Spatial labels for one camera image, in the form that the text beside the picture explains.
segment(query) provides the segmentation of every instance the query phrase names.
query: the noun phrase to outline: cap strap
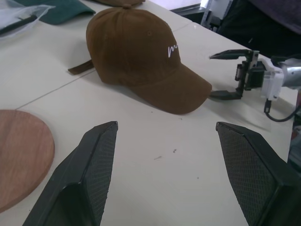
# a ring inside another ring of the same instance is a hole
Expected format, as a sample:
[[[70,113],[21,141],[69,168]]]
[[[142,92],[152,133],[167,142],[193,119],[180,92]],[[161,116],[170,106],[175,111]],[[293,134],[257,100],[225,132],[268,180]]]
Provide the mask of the cap strap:
[[[68,69],[68,71],[71,74],[76,75],[76,74],[80,74],[80,73],[85,72],[85,71],[87,71],[89,69],[92,69],[92,68],[94,68],[94,65],[92,63],[92,60],[89,60],[89,61],[87,61],[87,62],[85,62],[81,65],[78,65],[76,67]]]

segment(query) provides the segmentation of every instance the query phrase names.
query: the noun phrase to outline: clear plastic bag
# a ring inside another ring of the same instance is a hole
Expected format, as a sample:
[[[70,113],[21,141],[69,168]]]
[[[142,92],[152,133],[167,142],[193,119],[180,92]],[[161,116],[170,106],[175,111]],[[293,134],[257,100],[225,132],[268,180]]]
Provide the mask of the clear plastic bag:
[[[54,6],[38,5],[25,7],[13,0],[0,0],[0,31],[16,22],[35,16],[35,20],[0,35],[0,40],[11,38],[31,29],[38,20]]]

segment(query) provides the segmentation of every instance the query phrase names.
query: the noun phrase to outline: black mesh surface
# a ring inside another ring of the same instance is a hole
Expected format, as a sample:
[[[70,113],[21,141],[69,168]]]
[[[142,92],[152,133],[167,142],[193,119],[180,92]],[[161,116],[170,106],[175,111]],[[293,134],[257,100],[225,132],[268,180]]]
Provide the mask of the black mesh surface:
[[[248,224],[254,226],[276,183],[244,136],[223,126],[218,133],[231,186]]]
[[[111,181],[116,133],[112,128],[100,139],[100,149],[96,150],[85,175],[85,186],[96,225],[100,225],[109,185]]]

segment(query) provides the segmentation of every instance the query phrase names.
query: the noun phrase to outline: cap button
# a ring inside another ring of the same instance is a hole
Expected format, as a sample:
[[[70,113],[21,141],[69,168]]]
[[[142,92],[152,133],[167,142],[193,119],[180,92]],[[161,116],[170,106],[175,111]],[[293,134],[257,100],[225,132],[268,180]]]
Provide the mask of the cap button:
[[[130,9],[130,8],[132,8],[132,6],[130,4],[124,4],[122,7],[124,9]]]

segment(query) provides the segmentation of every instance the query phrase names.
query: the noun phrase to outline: brown baseball cap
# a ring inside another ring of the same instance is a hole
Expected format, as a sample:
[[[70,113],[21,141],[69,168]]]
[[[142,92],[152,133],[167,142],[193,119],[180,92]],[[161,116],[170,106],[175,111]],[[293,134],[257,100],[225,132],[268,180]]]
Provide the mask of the brown baseball cap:
[[[194,111],[210,95],[211,84],[181,63],[168,24],[148,11],[130,5],[101,11],[86,35],[92,61],[69,69],[73,74],[94,65],[104,83],[126,86],[174,114]]]
[[[145,0],[93,0],[93,1],[109,6],[124,6],[125,4],[129,4],[133,6],[145,2]]]

